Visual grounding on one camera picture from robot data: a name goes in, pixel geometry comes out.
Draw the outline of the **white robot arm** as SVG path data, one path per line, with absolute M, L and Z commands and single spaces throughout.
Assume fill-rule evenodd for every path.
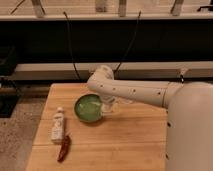
M 121 97 L 167 110 L 165 171 L 213 171 L 213 84 L 116 80 L 102 65 L 87 81 L 104 97 Z

